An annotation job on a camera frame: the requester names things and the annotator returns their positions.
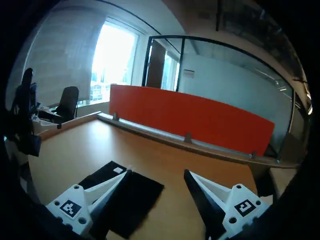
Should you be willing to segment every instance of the black cloth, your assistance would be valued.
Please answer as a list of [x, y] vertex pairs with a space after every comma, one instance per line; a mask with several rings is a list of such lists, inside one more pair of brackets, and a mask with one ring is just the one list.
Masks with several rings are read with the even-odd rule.
[[[118, 175], [113, 171], [117, 167], [126, 170], [123, 166], [111, 161], [86, 177], [79, 185], [87, 189], [109, 180]], [[146, 218], [163, 188], [162, 184], [132, 172], [128, 183], [118, 198], [117, 214], [112, 217], [110, 230], [123, 238], [129, 238]]]
[[93, 186], [96, 186], [102, 182], [105, 182], [111, 178], [114, 178], [115, 176], [118, 176], [121, 173], [116, 173], [113, 170], [115, 168], [121, 168], [123, 171], [126, 171], [127, 169], [113, 161], [107, 163], [102, 168], [100, 168], [98, 171], [95, 171], [93, 174], [87, 176], [84, 180], [82, 180], [79, 185], [82, 186], [84, 189], [91, 188]]

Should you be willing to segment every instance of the orange partition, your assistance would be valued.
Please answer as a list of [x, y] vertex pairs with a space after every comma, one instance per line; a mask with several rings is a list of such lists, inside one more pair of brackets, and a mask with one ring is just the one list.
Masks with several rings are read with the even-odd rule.
[[231, 105], [157, 88], [111, 85], [110, 114], [245, 153], [264, 154], [274, 123]]

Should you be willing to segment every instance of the chair backrest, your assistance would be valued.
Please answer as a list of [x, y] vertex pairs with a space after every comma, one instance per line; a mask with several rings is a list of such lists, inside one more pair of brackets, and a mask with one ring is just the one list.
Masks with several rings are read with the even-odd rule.
[[56, 109], [58, 115], [62, 116], [66, 121], [74, 119], [79, 97], [79, 89], [77, 87], [67, 87], [63, 90], [59, 106]]

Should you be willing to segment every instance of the glass wall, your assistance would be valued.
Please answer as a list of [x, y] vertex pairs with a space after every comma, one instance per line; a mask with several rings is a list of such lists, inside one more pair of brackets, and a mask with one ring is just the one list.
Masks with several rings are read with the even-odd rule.
[[[152, 41], [165, 40], [159, 37]], [[261, 60], [241, 50], [203, 38], [181, 38], [179, 62], [168, 52], [163, 54], [161, 88], [223, 102], [273, 122], [269, 147], [279, 152], [292, 118], [292, 87]], [[148, 66], [146, 76], [152, 75]]]
[[175, 91], [180, 68], [181, 38], [153, 39], [148, 53], [145, 85]]

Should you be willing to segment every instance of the bright window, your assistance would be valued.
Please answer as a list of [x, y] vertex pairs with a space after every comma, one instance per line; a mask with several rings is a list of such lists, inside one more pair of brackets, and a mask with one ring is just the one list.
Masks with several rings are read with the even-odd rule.
[[101, 29], [90, 84], [90, 104], [108, 102], [110, 85], [131, 85], [138, 35], [106, 22]]
[[175, 91], [177, 89], [179, 63], [167, 53], [164, 56], [161, 89]]

